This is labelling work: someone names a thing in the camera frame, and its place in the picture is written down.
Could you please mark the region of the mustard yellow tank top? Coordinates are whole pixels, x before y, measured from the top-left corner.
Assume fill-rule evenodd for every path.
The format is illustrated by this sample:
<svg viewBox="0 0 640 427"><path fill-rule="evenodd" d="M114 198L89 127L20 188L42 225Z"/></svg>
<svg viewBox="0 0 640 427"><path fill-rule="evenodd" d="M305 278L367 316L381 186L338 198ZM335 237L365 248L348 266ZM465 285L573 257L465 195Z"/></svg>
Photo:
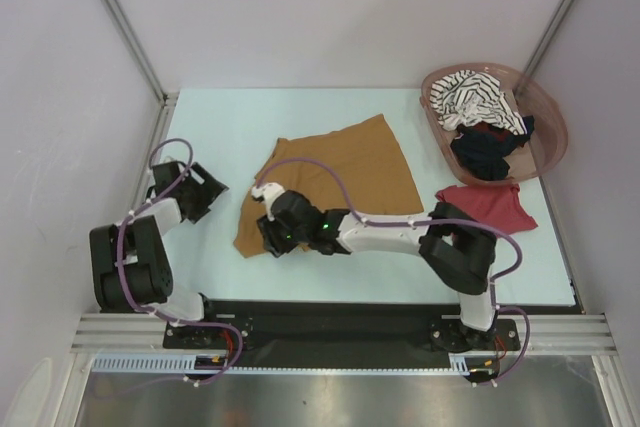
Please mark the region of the mustard yellow tank top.
<svg viewBox="0 0 640 427"><path fill-rule="evenodd" d="M312 217L315 231L323 229L325 211L349 208L340 184L359 212L424 211L402 149L381 114L323 135L278 139L255 183L278 183L305 196L319 211Z"/></svg>

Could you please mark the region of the red tank top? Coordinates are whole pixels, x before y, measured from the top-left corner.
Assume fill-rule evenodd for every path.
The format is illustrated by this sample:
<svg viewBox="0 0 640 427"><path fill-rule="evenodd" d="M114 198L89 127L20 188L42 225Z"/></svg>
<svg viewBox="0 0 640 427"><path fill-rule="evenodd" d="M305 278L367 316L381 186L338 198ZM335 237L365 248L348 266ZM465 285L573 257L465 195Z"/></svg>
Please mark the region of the red tank top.
<svg viewBox="0 0 640 427"><path fill-rule="evenodd" d="M438 191L440 202L454 205L472 219L506 234L532 231L537 222L522 207L517 184L498 187L450 186Z"/></svg>

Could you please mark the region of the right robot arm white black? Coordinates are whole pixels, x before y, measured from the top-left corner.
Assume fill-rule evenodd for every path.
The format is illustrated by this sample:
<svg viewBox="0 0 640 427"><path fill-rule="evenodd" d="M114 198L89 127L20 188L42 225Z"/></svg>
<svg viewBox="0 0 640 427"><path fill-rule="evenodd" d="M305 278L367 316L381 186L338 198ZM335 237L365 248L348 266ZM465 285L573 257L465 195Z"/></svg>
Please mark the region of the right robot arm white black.
<svg viewBox="0 0 640 427"><path fill-rule="evenodd" d="M453 352L484 348L497 336L489 277L498 231L445 202L429 213L373 215L350 209L320 210L278 183L251 189L265 214L257 221L264 249L274 257L307 247L325 256L389 252L421 258L458 294L460 320Z"/></svg>

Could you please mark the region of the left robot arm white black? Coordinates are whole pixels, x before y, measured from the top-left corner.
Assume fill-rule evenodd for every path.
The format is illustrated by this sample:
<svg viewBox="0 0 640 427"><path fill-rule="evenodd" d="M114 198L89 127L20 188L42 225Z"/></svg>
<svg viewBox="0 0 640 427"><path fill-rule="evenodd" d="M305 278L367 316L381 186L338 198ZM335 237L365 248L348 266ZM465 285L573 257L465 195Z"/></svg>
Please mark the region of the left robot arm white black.
<svg viewBox="0 0 640 427"><path fill-rule="evenodd" d="M207 347L219 339L221 323L205 312L204 295L174 281L163 237L202 220L228 187L199 163L165 161L151 172L143 212L89 233L94 295L103 313L157 316L186 326L187 336Z"/></svg>

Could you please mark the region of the black white striped tank top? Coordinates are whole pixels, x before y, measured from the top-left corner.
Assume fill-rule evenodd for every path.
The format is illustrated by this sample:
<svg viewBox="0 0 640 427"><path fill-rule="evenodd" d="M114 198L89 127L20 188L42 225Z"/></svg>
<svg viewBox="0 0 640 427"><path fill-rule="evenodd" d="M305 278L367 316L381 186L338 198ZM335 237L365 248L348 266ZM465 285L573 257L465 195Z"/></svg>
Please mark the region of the black white striped tank top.
<svg viewBox="0 0 640 427"><path fill-rule="evenodd" d="M486 123L524 135L523 117L514 111L500 81L485 72L463 69L431 84L428 100L440 126L446 131Z"/></svg>

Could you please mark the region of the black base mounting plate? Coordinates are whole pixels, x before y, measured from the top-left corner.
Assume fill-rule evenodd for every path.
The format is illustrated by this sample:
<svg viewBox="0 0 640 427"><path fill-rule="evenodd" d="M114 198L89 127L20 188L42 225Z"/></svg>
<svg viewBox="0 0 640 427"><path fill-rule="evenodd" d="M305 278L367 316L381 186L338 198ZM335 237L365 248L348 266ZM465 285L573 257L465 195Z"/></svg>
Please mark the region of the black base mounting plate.
<svg viewBox="0 0 640 427"><path fill-rule="evenodd" d="M492 344L453 352L459 319L434 315L275 316L228 319L227 328L166 326L165 354L226 355L237 369L386 372L451 368L449 353L519 356L531 342L515 311L495 321Z"/></svg>

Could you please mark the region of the pink translucent laundry basket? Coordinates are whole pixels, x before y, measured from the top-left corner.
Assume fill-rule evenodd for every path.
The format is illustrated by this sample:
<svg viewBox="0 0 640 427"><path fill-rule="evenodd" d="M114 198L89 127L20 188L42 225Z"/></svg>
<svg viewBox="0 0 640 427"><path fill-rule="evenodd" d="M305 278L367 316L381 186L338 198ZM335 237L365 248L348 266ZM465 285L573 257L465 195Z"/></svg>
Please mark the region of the pink translucent laundry basket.
<svg viewBox="0 0 640 427"><path fill-rule="evenodd" d="M507 93L512 110L523 116L533 116L534 132L522 148L506 157L509 175L500 181L484 181L474 177L458 163L450 148L455 134L439 125L429 94L434 82L461 70L483 72L497 78ZM539 177L553 169L564 156L568 146L567 126L558 103L536 81L522 72L496 63L472 62L440 68L425 77L421 85L420 104L439 149L452 174L466 185L500 186Z"/></svg>

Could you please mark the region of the left aluminium corner post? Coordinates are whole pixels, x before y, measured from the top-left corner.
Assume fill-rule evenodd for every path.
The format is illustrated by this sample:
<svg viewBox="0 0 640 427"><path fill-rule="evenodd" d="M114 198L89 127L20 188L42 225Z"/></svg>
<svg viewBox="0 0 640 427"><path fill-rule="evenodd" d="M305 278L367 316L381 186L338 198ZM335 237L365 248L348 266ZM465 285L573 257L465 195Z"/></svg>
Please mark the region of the left aluminium corner post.
<svg viewBox="0 0 640 427"><path fill-rule="evenodd" d="M100 0L107 15L114 24L125 48L128 50L134 64L139 70L146 86L151 91L154 98L163 105L167 98L167 93L163 89L158 75L156 74L144 47L135 32L120 0Z"/></svg>

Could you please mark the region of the aluminium corner post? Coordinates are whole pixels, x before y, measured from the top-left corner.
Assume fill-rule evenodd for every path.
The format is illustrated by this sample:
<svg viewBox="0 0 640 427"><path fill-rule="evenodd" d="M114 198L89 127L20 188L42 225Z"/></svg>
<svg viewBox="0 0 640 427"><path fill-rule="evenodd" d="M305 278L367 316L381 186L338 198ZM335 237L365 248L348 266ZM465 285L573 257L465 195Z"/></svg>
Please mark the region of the aluminium corner post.
<svg viewBox="0 0 640 427"><path fill-rule="evenodd" d="M578 0L559 0L543 33L532 51L523 71L526 77L533 77L542 65L555 38L568 19L574 5Z"/></svg>
<svg viewBox="0 0 640 427"><path fill-rule="evenodd" d="M167 93L163 89L158 75L156 74L144 47L135 32L120 0L100 0L107 15L114 24L125 48L128 50L134 64L139 70L146 86L151 91L154 98L163 105L167 98Z"/></svg>

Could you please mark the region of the aluminium frame rail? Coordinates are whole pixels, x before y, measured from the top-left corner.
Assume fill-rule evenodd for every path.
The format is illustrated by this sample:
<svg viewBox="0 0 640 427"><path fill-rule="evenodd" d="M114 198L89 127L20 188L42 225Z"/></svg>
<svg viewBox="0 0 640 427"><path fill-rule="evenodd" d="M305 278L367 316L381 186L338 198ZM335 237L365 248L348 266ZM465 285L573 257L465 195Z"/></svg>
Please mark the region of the aluminium frame rail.
<svg viewBox="0 0 640 427"><path fill-rule="evenodd" d="M72 352L151 353L163 349L166 323L146 314L84 314Z"/></svg>

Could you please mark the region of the right aluminium corner post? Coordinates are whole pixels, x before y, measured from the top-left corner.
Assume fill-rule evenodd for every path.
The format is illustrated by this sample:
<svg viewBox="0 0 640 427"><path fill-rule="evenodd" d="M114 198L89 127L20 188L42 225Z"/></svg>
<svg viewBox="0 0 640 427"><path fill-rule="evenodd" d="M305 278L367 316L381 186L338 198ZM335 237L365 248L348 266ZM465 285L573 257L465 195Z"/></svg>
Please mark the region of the right aluminium corner post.
<svg viewBox="0 0 640 427"><path fill-rule="evenodd" d="M574 5L578 0L559 0L543 33L532 51L523 71L526 77L533 77L542 65L555 38L568 19Z"/></svg>

